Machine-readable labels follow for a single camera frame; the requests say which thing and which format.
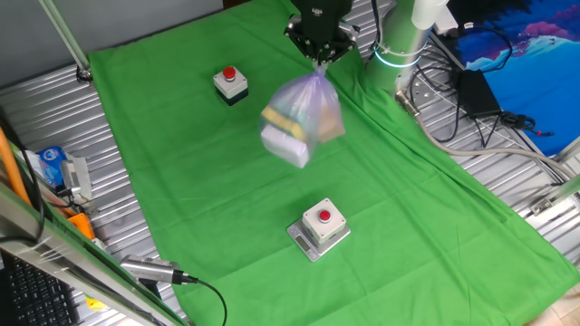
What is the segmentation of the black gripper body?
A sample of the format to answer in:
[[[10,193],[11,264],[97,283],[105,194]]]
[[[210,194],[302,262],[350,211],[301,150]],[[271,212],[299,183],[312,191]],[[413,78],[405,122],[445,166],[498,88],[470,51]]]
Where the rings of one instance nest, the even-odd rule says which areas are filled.
[[[302,17],[305,34],[322,51],[343,17],[352,10],[352,0],[291,0]]]

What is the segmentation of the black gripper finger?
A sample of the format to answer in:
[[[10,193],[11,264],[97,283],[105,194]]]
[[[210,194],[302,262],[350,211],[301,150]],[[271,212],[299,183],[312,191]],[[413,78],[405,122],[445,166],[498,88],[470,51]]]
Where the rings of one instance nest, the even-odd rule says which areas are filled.
[[[339,61],[355,47],[358,36],[358,26],[340,22],[332,39],[323,45],[321,65],[327,67],[330,63]]]
[[[312,41],[306,34],[302,23],[302,17],[299,14],[292,14],[284,30],[284,36],[288,38],[298,51],[309,59],[315,68],[321,66],[321,50],[317,44]]]

